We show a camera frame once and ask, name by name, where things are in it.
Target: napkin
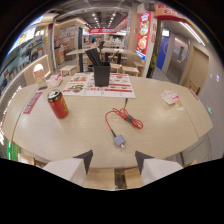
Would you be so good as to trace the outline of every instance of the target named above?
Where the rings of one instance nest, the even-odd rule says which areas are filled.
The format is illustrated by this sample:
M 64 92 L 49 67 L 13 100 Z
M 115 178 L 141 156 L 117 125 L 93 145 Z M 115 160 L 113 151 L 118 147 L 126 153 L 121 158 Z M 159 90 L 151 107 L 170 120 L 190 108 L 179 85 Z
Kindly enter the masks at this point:
M 179 100 L 179 96 L 174 93 L 173 90 L 164 90 L 161 93 L 161 97 L 169 105 L 174 104 L 177 100 Z

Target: cable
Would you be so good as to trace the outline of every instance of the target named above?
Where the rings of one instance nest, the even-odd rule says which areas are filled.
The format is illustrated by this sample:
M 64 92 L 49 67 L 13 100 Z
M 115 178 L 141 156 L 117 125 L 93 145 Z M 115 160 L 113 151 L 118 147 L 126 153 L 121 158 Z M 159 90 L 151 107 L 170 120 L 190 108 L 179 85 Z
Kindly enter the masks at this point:
M 105 115 L 106 122 L 107 122 L 110 130 L 112 131 L 113 135 L 115 135 L 115 134 L 114 134 L 114 132 L 113 132 L 113 130 L 112 130 L 112 128 L 111 128 L 108 120 L 107 120 L 107 115 L 110 114 L 110 113 L 115 113 L 115 114 L 119 115 L 120 117 L 122 117 L 123 119 L 129 121 L 134 128 L 137 128 L 137 129 L 142 129 L 143 128 L 143 123 L 140 120 L 137 120 L 137 119 L 133 118 L 132 116 L 130 116 L 128 114 L 127 110 L 125 109 L 126 106 L 127 106 L 127 102 L 128 102 L 128 98 L 126 98 L 126 100 L 125 100 L 125 106 L 124 106 L 124 108 L 122 108 L 120 110 L 118 110 L 116 108 L 113 108 L 112 111 L 109 111 Z

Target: pen holder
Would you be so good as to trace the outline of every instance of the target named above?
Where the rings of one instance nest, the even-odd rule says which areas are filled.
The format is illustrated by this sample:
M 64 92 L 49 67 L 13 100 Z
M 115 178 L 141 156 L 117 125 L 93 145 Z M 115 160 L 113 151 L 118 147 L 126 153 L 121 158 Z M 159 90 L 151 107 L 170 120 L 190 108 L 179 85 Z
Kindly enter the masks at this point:
M 102 62 L 101 66 L 93 66 L 95 86 L 109 86 L 110 63 Z

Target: menu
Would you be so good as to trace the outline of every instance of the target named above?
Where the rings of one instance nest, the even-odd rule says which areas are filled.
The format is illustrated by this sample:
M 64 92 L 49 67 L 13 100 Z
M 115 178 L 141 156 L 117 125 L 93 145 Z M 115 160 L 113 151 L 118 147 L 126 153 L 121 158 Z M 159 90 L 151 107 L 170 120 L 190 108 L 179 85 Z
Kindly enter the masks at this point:
M 42 69 L 35 71 L 34 76 L 39 87 L 47 86 L 47 82 L 44 76 L 44 71 Z
M 63 95 L 136 98 L 128 74 L 110 74 L 109 86 L 94 85 L 93 73 L 77 73 L 62 91 Z
M 135 52 L 138 56 L 145 60 L 145 55 L 148 46 L 149 33 L 150 33 L 150 23 L 151 23 L 151 12 L 146 12 L 140 16 L 138 40 Z

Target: red cable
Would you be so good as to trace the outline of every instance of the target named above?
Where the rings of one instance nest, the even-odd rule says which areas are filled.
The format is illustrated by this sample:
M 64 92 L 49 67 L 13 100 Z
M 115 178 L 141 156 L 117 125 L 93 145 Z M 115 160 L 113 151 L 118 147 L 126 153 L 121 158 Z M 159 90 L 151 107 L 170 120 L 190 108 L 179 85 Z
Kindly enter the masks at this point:
M 128 117 L 128 115 L 129 115 L 128 112 L 127 112 L 127 110 L 125 109 L 126 105 L 127 105 L 127 104 L 125 104 L 124 108 L 122 108 L 122 109 L 120 109 L 120 110 L 118 110 L 118 109 L 116 109 L 116 108 L 113 108 L 112 111 L 109 111 L 109 112 L 105 115 L 105 119 L 106 119 L 106 122 L 107 122 L 107 124 L 108 124 L 110 130 L 112 130 L 112 128 L 111 128 L 111 126 L 109 125 L 109 122 L 108 122 L 108 120 L 107 120 L 107 115 L 108 115 L 109 113 L 115 113 L 115 114 L 119 115 L 120 117 L 122 117 L 123 119 L 126 120 L 127 117 Z M 142 128 L 143 128 L 143 123 L 142 123 L 141 121 L 135 119 L 135 118 L 132 119 L 131 124 L 132 124 L 132 126 L 133 126 L 134 128 L 137 128 L 137 129 L 142 129 Z

